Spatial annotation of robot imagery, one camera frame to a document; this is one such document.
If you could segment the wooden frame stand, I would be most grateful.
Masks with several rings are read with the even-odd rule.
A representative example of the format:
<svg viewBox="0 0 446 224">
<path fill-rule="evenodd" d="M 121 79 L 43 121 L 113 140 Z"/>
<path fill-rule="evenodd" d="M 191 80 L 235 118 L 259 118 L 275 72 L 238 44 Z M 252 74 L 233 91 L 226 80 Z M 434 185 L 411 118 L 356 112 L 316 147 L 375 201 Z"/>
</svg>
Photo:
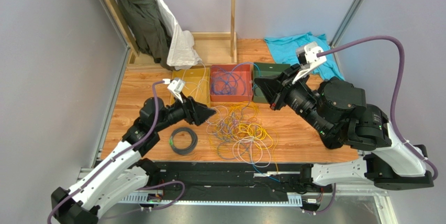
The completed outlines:
<svg viewBox="0 0 446 224">
<path fill-rule="evenodd" d="M 128 27 L 116 0 L 102 0 L 112 21 L 123 36 L 129 50 L 127 67 L 131 69 L 144 67 L 159 69 L 153 57 L 140 52 L 131 30 Z M 235 31 L 236 0 L 231 0 L 231 19 L 229 32 L 192 32 L 195 39 L 194 48 L 206 66 L 213 64 L 236 64 L 239 62 L 237 54 L 237 33 Z"/>
</svg>

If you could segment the aluminium frame rail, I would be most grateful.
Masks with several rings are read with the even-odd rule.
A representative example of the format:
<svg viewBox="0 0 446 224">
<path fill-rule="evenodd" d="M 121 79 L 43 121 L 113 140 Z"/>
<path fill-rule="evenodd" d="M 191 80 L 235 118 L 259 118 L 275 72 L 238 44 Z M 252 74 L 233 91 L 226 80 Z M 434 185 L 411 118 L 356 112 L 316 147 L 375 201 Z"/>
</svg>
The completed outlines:
<svg viewBox="0 0 446 224">
<path fill-rule="evenodd" d="M 383 191 L 366 185 L 318 186 L 299 181 L 296 171 L 261 173 L 240 163 L 163 163 L 161 167 L 134 166 L 113 180 L 93 198 L 72 199 L 60 209 L 60 223 L 98 223 L 118 203 L 156 210 L 174 204 L 216 206 L 293 207 L 308 215 L 323 214 L 346 197 L 346 212 L 355 214 L 366 197 L 381 223 L 396 223 L 393 208 Z"/>
</svg>

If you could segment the yellow plastic bin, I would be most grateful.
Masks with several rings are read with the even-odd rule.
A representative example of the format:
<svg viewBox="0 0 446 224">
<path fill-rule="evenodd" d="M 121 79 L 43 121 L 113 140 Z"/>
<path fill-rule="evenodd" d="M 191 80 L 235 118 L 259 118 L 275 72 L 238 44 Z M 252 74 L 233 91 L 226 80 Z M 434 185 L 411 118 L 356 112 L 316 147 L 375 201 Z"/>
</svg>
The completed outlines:
<svg viewBox="0 0 446 224">
<path fill-rule="evenodd" d="M 179 77 L 186 82 L 182 93 L 193 97 L 197 102 L 211 106 L 210 100 L 210 69 L 195 68 L 172 72 L 172 79 Z"/>
</svg>

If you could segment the black cloth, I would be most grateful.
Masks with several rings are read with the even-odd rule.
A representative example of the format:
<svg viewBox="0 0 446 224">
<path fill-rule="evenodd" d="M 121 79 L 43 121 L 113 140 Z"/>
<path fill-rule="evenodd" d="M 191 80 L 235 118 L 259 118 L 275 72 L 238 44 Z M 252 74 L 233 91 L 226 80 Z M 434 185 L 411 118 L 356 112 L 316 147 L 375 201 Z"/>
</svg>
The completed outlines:
<svg viewBox="0 0 446 224">
<path fill-rule="evenodd" d="M 323 119 L 330 122 L 331 127 L 325 135 L 320 134 L 321 140 L 324 146 L 328 149 L 337 149 L 342 147 L 342 143 L 339 142 L 339 131 L 343 121 L 341 119 L 341 112 L 334 109 L 332 102 L 330 102 L 324 93 L 327 86 L 332 87 L 335 81 L 341 81 L 337 77 L 332 77 L 329 80 L 324 80 L 317 89 L 320 94 L 319 101 L 317 102 L 317 112 Z"/>
</svg>

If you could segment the red plastic bin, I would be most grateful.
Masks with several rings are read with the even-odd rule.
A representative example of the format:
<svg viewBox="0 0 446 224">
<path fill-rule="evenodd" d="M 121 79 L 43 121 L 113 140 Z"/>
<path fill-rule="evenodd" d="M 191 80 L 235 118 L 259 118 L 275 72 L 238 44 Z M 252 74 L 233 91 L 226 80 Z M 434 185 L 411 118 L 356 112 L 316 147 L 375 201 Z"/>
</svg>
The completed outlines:
<svg viewBox="0 0 446 224">
<path fill-rule="evenodd" d="M 244 102 L 253 97 L 252 64 L 214 64 L 210 67 L 210 99 Z"/>
</svg>

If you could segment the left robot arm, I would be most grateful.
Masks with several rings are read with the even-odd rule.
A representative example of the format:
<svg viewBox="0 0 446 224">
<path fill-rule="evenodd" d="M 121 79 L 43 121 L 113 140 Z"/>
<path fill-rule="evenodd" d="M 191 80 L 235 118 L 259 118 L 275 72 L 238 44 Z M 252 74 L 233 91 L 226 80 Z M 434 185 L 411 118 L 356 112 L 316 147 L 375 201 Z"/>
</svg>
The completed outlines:
<svg viewBox="0 0 446 224">
<path fill-rule="evenodd" d="M 59 187 L 51 194 L 52 211 L 47 222 L 98 223 L 124 197 L 156 183 L 160 169 L 145 155 L 160 141 L 160 131 L 180 121 L 199 126 L 215 113 L 183 94 L 167 106 L 161 98 L 148 98 L 106 159 L 68 189 Z"/>
</svg>

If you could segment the cyan cloth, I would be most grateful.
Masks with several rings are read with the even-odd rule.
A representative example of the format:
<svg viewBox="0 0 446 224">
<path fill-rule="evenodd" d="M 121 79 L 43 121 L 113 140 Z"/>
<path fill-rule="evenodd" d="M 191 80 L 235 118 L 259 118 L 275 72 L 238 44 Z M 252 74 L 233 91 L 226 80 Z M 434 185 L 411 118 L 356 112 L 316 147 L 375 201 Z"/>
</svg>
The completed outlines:
<svg viewBox="0 0 446 224">
<path fill-rule="evenodd" d="M 323 51 L 330 50 L 326 35 L 320 34 L 315 36 L 311 32 L 281 38 L 265 37 L 264 41 L 275 63 L 280 64 L 298 64 L 296 49 L 311 42 L 316 42 Z M 323 80 L 329 80 L 332 77 L 344 80 L 344 76 L 340 72 L 333 54 L 327 55 L 326 58 L 327 61 L 313 70 L 312 74 L 318 74 Z"/>
</svg>

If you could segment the green plastic bin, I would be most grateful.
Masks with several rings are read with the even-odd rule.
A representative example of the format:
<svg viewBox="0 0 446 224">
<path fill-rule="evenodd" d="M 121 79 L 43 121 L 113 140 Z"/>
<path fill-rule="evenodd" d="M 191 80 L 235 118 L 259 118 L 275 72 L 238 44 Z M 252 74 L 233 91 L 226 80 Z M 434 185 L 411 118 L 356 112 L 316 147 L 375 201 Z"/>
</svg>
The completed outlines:
<svg viewBox="0 0 446 224">
<path fill-rule="evenodd" d="M 254 62 L 253 67 L 253 101 L 255 103 L 267 103 L 265 96 L 262 91 L 255 83 L 255 78 L 264 77 L 264 76 L 276 76 L 282 73 L 284 70 L 289 68 L 290 64 L 277 64 L 277 63 L 262 63 L 262 62 Z"/>
</svg>

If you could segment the white cloth hanging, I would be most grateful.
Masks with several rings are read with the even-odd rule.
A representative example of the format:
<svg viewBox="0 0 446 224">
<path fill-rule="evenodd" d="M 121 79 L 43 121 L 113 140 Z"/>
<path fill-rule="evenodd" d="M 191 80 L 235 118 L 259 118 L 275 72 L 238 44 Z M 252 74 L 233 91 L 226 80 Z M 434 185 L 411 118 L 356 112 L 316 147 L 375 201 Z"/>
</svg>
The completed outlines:
<svg viewBox="0 0 446 224">
<path fill-rule="evenodd" d="M 155 0 L 155 3 L 160 11 L 162 25 L 166 28 L 168 36 L 171 37 L 166 60 L 167 66 L 178 71 L 202 64 L 201 57 L 194 49 L 195 41 L 192 33 L 182 30 L 164 0 Z"/>
</svg>

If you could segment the olive green cloth hanging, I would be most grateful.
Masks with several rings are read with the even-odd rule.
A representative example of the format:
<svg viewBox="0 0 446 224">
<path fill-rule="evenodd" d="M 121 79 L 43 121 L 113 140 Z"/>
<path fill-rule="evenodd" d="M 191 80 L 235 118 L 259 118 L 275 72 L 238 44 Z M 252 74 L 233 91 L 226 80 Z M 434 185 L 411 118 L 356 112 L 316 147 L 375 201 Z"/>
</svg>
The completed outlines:
<svg viewBox="0 0 446 224">
<path fill-rule="evenodd" d="M 153 57 L 167 70 L 172 38 L 163 23 L 156 0 L 117 0 L 118 7 L 131 29 L 140 52 Z"/>
</svg>

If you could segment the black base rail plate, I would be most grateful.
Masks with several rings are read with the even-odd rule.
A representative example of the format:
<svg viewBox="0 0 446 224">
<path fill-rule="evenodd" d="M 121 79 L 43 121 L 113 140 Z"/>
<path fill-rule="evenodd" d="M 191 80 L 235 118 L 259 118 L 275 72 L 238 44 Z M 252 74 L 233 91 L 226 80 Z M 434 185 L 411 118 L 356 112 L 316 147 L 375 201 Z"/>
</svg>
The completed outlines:
<svg viewBox="0 0 446 224">
<path fill-rule="evenodd" d="M 164 199 L 181 196 L 181 200 L 278 203 L 288 201 L 288 195 L 327 198 L 333 187 L 310 185 L 300 181 L 300 163 L 280 163 L 254 169 L 239 162 L 156 162 L 158 171 L 149 179 L 150 186 L 181 181 L 161 190 Z"/>
</svg>

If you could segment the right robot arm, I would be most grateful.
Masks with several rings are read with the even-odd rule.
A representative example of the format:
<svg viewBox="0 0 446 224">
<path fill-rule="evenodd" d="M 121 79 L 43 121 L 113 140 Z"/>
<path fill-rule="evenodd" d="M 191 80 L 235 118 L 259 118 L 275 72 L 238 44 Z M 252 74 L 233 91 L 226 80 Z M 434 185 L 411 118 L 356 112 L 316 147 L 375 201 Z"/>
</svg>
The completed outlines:
<svg viewBox="0 0 446 224">
<path fill-rule="evenodd" d="M 388 116 L 366 102 L 365 90 L 336 77 L 311 89 L 308 76 L 298 78 L 301 71 L 296 64 L 277 76 L 256 77 L 254 82 L 272 110 L 288 106 L 318 132 L 326 148 L 348 145 L 365 156 L 343 163 L 304 164 L 300 184 L 372 182 L 392 191 L 434 186 L 424 163 L 425 146 L 402 143 Z"/>
</svg>

